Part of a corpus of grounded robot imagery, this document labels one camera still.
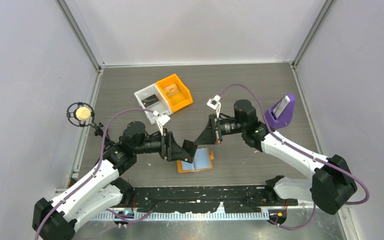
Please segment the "black credit card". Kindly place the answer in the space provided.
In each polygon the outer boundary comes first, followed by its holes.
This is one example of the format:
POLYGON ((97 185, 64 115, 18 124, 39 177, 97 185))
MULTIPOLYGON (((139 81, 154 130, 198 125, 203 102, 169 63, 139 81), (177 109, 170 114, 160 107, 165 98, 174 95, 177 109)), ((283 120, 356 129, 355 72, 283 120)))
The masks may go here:
POLYGON ((190 155, 187 162, 193 163, 198 146, 193 141, 185 139, 182 148, 190 155))

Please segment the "orange card holder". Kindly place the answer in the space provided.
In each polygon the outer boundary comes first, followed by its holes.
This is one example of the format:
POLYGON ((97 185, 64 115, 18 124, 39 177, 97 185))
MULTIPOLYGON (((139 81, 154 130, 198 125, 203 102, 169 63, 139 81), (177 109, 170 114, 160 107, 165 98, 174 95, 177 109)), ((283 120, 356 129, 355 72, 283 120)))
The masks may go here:
POLYGON ((193 173, 213 169, 214 155, 208 147, 199 148, 195 152, 192 163, 178 160, 178 173, 193 173))

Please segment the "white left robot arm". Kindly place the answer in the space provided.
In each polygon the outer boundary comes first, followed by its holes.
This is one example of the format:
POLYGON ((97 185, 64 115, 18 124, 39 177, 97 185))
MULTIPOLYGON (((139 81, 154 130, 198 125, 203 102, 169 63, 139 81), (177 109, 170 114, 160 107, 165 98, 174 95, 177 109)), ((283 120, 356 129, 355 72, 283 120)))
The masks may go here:
POLYGON ((148 134, 142 122, 130 122, 119 142, 108 148, 103 160, 84 177, 53 199, 36 202, 32 219, 35 239, 71 240, 97 214, 116 205, 128 207, 135 190, 121 175, 137 162, 139 154, 152 153, 168 162, 192 160, 171 131, 164 128, 148 134))

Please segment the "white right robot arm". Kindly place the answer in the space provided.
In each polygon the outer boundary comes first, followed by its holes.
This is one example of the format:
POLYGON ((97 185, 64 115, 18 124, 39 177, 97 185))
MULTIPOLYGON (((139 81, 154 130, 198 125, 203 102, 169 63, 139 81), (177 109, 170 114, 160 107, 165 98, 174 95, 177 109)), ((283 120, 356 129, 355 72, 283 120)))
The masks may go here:
POLYGON ((337 154, 327 157, 290 141, 260 121, 256 109, 247 99, 234 103, 233 116, 220 112, 218 95, 206 104, 215 113, 209 115, 207 125, 194 145, 219 145, 223 136, 240 134, 249 147, 282 160, 306 176, 306 179, 277 176, 267 180, 265 198, 268 203, 279 205, 286 199, 309 201, 330 215, 350 204, 349 199, 358 187, 343 157, 337 154))

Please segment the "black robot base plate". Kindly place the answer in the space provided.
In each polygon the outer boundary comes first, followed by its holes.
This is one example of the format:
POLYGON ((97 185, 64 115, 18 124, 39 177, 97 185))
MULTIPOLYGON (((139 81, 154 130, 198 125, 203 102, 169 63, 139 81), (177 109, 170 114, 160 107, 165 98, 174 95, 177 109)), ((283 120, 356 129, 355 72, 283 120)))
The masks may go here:
POLYGON ((136 208, 140 213, 257 213, 260 207, 297 206, 296 199, 280 199, 265 185, 137 187, 129 202, 116 208, 136 208))

